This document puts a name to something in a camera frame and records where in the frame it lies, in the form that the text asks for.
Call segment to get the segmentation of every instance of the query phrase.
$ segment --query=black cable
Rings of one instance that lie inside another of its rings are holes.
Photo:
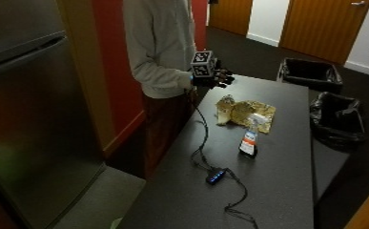
[[[202,121],[200,121],[204,126],[205,126],[205,129],[206,129],[206,135],[205,135],[205,139],[204,139],[204,142],[201,144],[201,146],[198,147],[198,149],[193,152],[192,154],[192,162],[194,163],[196,166],[198,166],[200,168],[208,170],[208,171],[212,171],[214,169],[217,169],[216,167],[213,167],[213,165],[209,163],[208,161],[208,158],[206,156],[204,155],[204,148],[205,148],[205,145],[206,145],[206,142],[208,142],[208,139],[209,139],[209,125],[208,125],[208,120],[205,118],[205,116],[202,115],[200,109],[198,109],[198,106],[194,104],[194,102],[192,101],[190,97],[188,97],[188,101],[190,102],[190,104],[193,105],[193,107],[196,108],[198,114],[201,115],[201,118],[202,118]],[[198,163],[194,159],[194,157],[197,156],[197,154],[200,153],[201,155],[201,158],[202,158],[202,162],[204,164],[209,167],[205,167],[204,165],[201,165],[201,163]],[[242,186],[244,188],[244,196],[242,198],[236,202],[236,203],[229,203],[229,205],[224,208],[224,211],[225,213],[228,213],[230,216],[238,218],[238,219],[244,219],[246,221],[249,221],[252,224],[253,224],[253,227],[254,229],[260,229],[260,226],[258,226],[258,223],[257,223],[257,220],[256,218],[245,213],[245,212],[241,212],[240,210],[234,209],[234,207],[241,204],[246,198],[248,198],[248,188],[245,186],[245,184],[242,183],[241,179],[237,177],[236,173],[233,172],[233,170],[230,170],[229,168],[225,168],[225,171],[232,175],[233,179],[237,181],[237,183]]]

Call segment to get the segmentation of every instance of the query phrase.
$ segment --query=red wall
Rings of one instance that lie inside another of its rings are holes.
[[[93,0],[105,80],[119,143],[127,140],[144,120],[140,84],[132,77],[128,64],[123,2],[123,0]],[[193,1],[193,13],[197,25],[196,43],[198,50],[204,50],[206,47],[208,1]]]
[[[206,49],[208,0],[193,0],[197,50]]]

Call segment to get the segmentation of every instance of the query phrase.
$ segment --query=black bag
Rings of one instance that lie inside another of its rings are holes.
[[[329,92],[311,102],[313,136],[338,151],[353,151],[366,140],[359,105],[358,99]]]
[[[318,61],[286,58],[281,64],[278,78],[319,92],[339,94],[343,87],[335,66]]]

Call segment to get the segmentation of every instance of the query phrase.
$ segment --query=fridge handle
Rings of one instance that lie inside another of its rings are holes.
[[[42,56],[46,52],[59,47],[62,44],[67,41],[67,36],[58,36],[46,43],[43,43],[40,46],[35,47],[32,50],[12,56],[8,59],[4,59],[0,61],[0,72],[6,71],[7,69],[11,69],[12,67],[16,67],[32,59]]]

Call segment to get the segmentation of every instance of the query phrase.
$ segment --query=stainless steel fridge door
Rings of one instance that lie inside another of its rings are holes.
[[[55,0],[0,0],[0,52],[63,30]]]
[[[0,64],[0,190],[31,228],[63,214],[100,154],[68,40],[55,38]]]

